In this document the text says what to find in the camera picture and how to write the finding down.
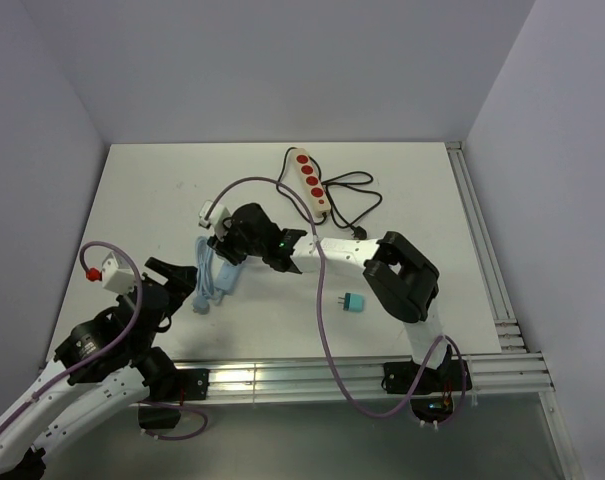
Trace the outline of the beige red power strip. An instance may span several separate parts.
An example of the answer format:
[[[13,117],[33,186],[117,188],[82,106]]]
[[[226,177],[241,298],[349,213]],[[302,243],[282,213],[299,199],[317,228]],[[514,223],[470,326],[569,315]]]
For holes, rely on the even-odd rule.
[[[330,201],[321,184],[319,170],[314,166],[308,152],[303,148],[294,148],[290,152],[290,157],[314,216],[321,218],[329,214]]]

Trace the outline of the teal plug adapter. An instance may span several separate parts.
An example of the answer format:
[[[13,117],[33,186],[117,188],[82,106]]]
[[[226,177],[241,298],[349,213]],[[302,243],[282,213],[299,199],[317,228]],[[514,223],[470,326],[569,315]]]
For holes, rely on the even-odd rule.
[[[365,308],[365,297],[360,294],[346,292],[338,298],[338,303],[343,311],[361,313]]]

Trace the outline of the light blue power strip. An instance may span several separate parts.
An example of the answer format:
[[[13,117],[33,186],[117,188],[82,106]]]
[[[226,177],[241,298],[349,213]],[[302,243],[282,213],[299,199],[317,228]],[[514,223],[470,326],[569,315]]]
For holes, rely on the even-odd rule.
[[[241,265],[232,265],[228,262],[222,264],[214,280],[214,288],[218,296],[223,297],[233,293],[241,271]]]

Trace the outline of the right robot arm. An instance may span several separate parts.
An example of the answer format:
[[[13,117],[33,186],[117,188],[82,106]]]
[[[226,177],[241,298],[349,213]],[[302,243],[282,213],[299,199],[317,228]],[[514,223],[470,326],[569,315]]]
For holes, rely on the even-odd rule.
[[[411,346],[411,360],[384,364],[381,386],[387,393],[404,394],[411,386],[418,395],[471,389],[468,364],[455,356],[437,314],[439,271],[403,235],[389,231],[370,240],[318,238],[279,228],[257,203],[229,212],[206,202],[199,224],[212,230],[208,244],[213,251],[233,265],[256,257],[283,273],[333,270],[363,278],[382,308],[403,323]]]

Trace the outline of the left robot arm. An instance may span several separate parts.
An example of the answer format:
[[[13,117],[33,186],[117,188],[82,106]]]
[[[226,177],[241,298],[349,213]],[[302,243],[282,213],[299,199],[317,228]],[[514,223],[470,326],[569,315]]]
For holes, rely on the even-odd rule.
[[[183,377],[158,346],[196,288],[198,270],[149,258],[156,281],[111,252],[90,281],[114,305],[74,327],[24,394],[0,416],[0,479],[39,479],[56,450],[139,401],[175,401]]]

